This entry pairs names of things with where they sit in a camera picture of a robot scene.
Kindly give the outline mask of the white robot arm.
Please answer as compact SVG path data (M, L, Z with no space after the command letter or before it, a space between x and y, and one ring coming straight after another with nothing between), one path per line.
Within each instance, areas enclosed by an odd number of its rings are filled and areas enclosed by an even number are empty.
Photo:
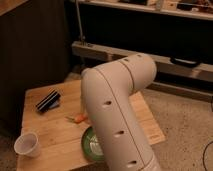
M161 171L129 100L156 73L154 60L141 53L82 73L82 99L110 171Z

